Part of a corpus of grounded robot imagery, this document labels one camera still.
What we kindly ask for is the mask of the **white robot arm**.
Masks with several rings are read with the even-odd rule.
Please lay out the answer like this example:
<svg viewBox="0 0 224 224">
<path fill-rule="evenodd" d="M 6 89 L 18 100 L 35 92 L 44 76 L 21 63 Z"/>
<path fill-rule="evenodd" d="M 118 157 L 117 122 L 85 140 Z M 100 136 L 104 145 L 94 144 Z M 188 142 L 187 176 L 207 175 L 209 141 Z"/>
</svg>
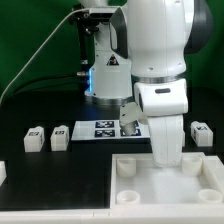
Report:
<svg viewBox="0 0 224 224">
<path fill-rule="evenodd" d="M 188 112 L 184 56 L 211 37 L 206 0 L 127 0 L 109 20 L 111 49 L 131 61 L 134 100 L 120 107 L 120 127 L 135 133 L 148 125 L 155 164 L 176 166 L 183 147 L 183 115 Z"/>
</svg>

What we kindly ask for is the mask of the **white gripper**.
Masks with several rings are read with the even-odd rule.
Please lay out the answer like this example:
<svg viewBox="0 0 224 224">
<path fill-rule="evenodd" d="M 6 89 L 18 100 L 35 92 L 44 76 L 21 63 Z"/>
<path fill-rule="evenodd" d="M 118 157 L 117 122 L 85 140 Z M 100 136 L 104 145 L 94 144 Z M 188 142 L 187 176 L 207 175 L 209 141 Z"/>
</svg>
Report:
<svg viewBox="0 0 224 224">
<path fill-rule="evenodd" d="M 182 156 L 183 115 L 188 112 L 186 80 L 163 84 L 136 83 L 136 102 L 120 107 L 119 125 L 126 135 L 136 132 L 135 122 L 148 123 L 155 164 L 177 166 Z"/>
</svg>

